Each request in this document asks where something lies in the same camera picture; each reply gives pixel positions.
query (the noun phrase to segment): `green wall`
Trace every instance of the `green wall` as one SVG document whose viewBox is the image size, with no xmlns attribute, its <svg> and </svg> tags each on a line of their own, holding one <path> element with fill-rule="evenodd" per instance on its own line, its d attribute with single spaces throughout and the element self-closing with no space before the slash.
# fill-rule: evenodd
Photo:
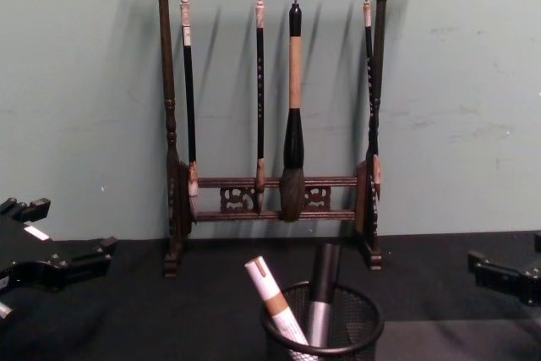
<svg viewBox="0 0 541 361">
<path fill-rule="evenodd" d="M 307 175 L 366 149 L 363 0 L 303 10 Z M 187 160 L 179 0 L 170 0 Z M 253 176 L 256 0 L 190 0 L 200 176 Z M 265 0 L 265 158 L 281 174 L 287 10 Z M 52 200 L 56 239 L 166 235 L 157 0 L 0 0 L 0 200 Z M 539 228 L 539 0 L 389 0 L 380 235 Z M 215 209 L 205 191 L 202 209 Z M 267 196 L 277 205 L 277 196 Z M 333 204 L 349 202 L 336 194 Z M 336 235 L 347 225 L 198 224 L 194 238 Z"/>
</svg>

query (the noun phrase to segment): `stand base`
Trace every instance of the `stand base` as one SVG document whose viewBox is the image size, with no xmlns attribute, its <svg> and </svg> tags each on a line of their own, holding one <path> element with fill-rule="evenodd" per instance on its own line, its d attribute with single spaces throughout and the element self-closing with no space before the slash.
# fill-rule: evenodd
<svg viewBox="0 0 541 361">
<path fill-rule="evenodd" d="M 381 271 L 383 257 L 378 245 L 375 243 L 374 247 L 370 247 L 369 242 L 361 234 L 356 234 L 356 240 L 366 266 L 371 271 Z"/>
<path fill-rule="evenodd" d="M 177 277 L 177 269 L 182 262 L 183 254 L 183 246 L 179 243 L 169 248 L 163 259 L 163 276 L 165 278 Z"/>
</svg>

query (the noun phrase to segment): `pen holder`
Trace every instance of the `pen holder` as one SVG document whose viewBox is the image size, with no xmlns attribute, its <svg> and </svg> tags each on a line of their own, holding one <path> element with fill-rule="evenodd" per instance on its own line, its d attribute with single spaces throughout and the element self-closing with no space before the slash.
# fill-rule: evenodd
<svg viewBox="0 0 541 361">
<path fill-rule="evenodd" d="M 310 306 L 309 282 L 297 283 L 282 293 L 306 332 Z M 296 360 L 374 361 L 376 343 L 384 327 L 381 311 L 371 298 L 339 284 L 336 285 L 331 308 L 328 347 L 306 346 L 285 338 L 276 329 L 265 308 L 261 310 L 260 321 L 266 334 L 269 361 L 292 361 L 291 351 L 296 353 Z"/>
</svg>

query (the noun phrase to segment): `wooden brush stand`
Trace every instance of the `wooden brush stand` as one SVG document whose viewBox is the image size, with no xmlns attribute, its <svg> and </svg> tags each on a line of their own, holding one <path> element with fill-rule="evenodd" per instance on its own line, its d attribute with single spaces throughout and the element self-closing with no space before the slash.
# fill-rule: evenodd
<svg viewBox="0 0 541 361">
<path fill-rule="evenodd" d="M 385 38 L 385 7 L 387 0 L 377 0 L 374 32 L 374 86 L 381 87 Z M 194 219 L 189 209 L 188 165 L 178 158 L 175 121 L 175 90 L 173 81 L 171 27 L 168 0 L 158 0 L 160 8 L 161 68 L 167 131 L 167 191 L 169 244 L 164 259 L 166 276 L 176 276 L 182 259 L 185 239 L 191 233 Z M 306 177 L 304 206 L 300 221 L 342 220 L 354 224 L 354 237 L 372 270 L 381 268 L 378 246 L 378 213 L 374 191 L 359 177 L 360 164 L 352 176 Z M 267 178 L 266 188 L 277 188 L 278 178 Z M 281 220 L 280 211 L 255 210 L 255 177 L 253 178 L 199 178 L 200 188 L 218 189 L 221 197 L 219 211 L 201 211 L 197 222 L 223 222 L 246 220 Z M 352 209 L 332 209 L 331 191 L 335 187 L 355 188 L 357 196 Z M 366 199 L 360 199 L 364 193 Z"/>
</svg>

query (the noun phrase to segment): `calligraphy brush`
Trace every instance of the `calligraphy brush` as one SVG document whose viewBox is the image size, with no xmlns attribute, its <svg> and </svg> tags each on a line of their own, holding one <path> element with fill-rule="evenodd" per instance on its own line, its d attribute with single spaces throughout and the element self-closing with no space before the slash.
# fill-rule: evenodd
<svg viewBox="0 0 541 361">
<path fill-rule="evenodd" d="M 257 175 L 255 193 L 257 194 L 257 212 L 263 207 L 265 192 L 265 161 L 264 161 L 264 110 L 265 110 L 265 76 L 263 59 L 263 27 L 265 5 L 258 0 L 255 7 L 256 40 L 257 40 Z"/>
<path fill-rule="evenodd" d="M 286 222 L 297 220 L 304 205 L 304 145 L 301 124 L 301 8 L 294 1 L 289 10 L 289 113 L 284 143 L 284 169 L 280 179 L 281 214 Z"/>
<path fill-rule="evenodd" d="M 195 160 L 195 114 L 194 114 L 194 73 L 192 71 L 192 40 L 189 24 L 189 1 L 181 0 L 181 20 L 183 27 L 184 79 L 186 82 L 186 112 L 188 116 L 188 155 L 189 208 L 194 220 L 197 219 L 196 199 L 199 192 L 197 165 Z"/>
<path fill-rule="evenodd" d="M 364 31 L 366 35 L 366 63 L 368 66 L 369 77 L 369 103 L 370 116 L 372 117 L 372 128 L 369 130 L 369 145 L 372 155 L 372 176 L 374 180 L 375 191 L 380 198 L 381 193 L 381 165 L 378 148 L 378 124 L 379 124 L 379 109 L 380 97 L 373 92 L 372 79 L 374 77 L 374 55 L 372 46 L 372 6 L 369 0 L 365 0 L 363 5 L 364 11 Z"/>
</svg>

